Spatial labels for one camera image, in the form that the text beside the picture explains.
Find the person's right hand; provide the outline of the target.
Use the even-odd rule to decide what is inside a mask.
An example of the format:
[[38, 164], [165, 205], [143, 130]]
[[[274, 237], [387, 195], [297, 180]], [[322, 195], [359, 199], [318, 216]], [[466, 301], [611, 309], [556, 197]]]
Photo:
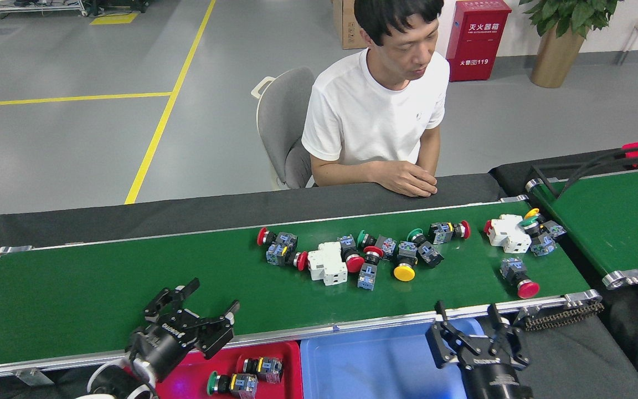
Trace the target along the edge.
[[377, 161], [372, 181], [407, 197], [430, 197], [438, 192], [436, 178], [408, 161]]

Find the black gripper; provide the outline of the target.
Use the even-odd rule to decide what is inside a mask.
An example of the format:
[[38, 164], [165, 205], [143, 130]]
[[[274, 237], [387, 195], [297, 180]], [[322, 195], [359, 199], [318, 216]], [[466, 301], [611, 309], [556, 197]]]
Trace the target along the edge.
[[477, 338], [455, 328], [448, 317], [443, 301], [437, 301], [435, 311], [441, 316], [426, 332], [426, 339], [436, 368], [442, 369], [455, 357], [458, 358], [461, 377], [468, 398], [532, 398], [533, 391], [521, 384], [516, 370], [530, 364], [522, 353], [522, 329], [504, 323], [496, 304], [487, 308], [488, 318], [494, 329], [487, 353], [490, 357], [477, 357], [482, 349]]
[[234, 337], [234, 300], [217, 318], [200, 318], [185, 310], [184, 301], [200, 287], [198, 278], [174, 290], [164, 288], [144, 308], [146, 328], [137, 328], [127, 342], [132, 374], [143, 383], [164, 381], [193, 346], [211, 360]]

